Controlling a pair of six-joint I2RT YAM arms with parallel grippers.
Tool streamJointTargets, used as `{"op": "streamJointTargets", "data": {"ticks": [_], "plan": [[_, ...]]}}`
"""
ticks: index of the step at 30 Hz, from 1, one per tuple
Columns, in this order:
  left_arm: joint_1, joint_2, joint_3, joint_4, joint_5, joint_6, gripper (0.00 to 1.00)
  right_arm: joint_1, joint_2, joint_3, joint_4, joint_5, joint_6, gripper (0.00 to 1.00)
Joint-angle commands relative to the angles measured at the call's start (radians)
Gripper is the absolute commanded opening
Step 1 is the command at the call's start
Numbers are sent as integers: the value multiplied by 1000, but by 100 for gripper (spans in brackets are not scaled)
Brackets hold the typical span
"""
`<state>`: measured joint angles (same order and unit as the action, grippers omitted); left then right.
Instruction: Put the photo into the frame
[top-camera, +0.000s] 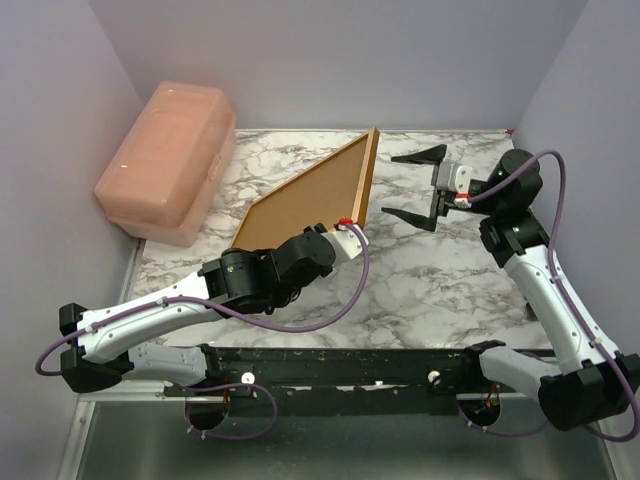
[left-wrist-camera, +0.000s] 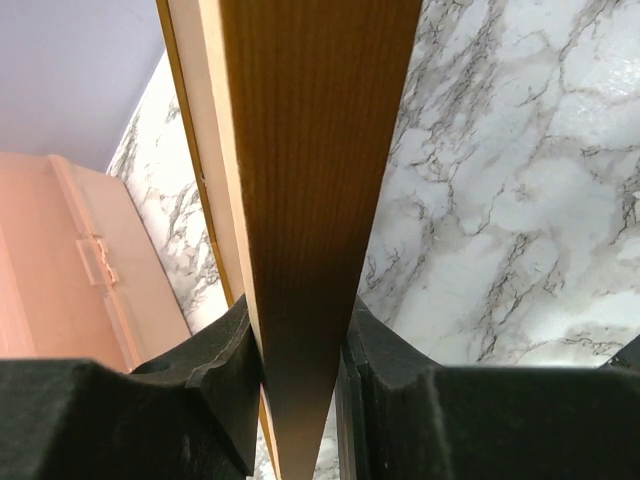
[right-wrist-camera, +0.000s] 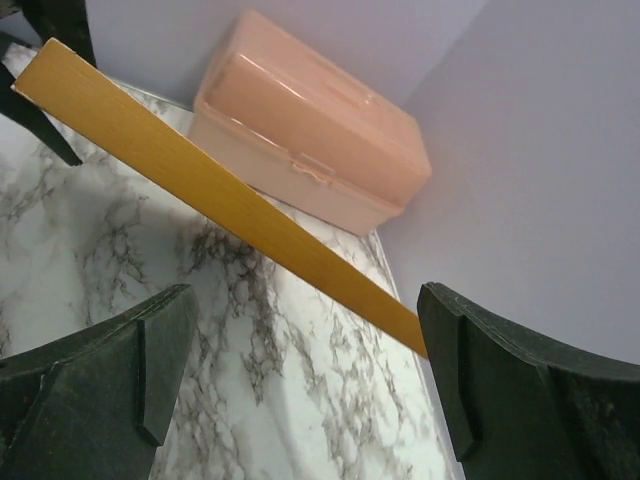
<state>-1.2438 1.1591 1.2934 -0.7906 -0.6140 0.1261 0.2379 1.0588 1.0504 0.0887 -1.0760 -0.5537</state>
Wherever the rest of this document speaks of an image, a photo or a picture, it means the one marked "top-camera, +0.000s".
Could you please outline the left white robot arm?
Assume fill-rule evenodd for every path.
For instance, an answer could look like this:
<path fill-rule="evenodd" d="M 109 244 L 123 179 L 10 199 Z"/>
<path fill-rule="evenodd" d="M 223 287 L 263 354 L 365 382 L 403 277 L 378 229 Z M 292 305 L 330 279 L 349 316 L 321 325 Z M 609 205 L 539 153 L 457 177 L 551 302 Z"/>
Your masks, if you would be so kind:
<path fill-rule="evenodd" d="M 336 250 L 323 227 L 308 227 L 275 249 L 229 249 L 183 280 L 138 300 L 103 310 L 69 304 L 60 310 L 63 334 L 76 334 L 60 355 L 61 374 L 76 393 L 123 380 L 170 381 L 214 393 L 222 372 L 213 350 L 166 347 L 154 338 L 241 314 L 271 314 L 332 272 Z"/>

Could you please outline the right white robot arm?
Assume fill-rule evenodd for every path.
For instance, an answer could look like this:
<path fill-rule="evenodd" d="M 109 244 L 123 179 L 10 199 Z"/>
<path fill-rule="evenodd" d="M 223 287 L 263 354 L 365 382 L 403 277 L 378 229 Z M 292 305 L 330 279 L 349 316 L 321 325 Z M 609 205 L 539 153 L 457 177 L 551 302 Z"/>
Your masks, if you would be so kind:
<path fill-rule="evenodd" d="M 496 264 L 515 282 L 549 338 L 556 361 L 519 353 L 500 341 L 464 350 L 460 379 L 467 391 L 502 384 L 535 400 L 556 429 L 594 429 L 595 422 L 639 411 L 639 357 L 625 355 L 598 326 L 566 278 L 555 252 L 566 188 L 559 188 L 550 230 L 531 205 L 543 186 L 539 161 L 511 149 L 489 177 L 476 180 L 469 166 L 446 160 L 444 145 L 393 162 L 430 165 L 433 197 L 427 216 L 389 209 L 415 228 L 433 232 L 451 210 L 482 216 L 480 237 Z"/>

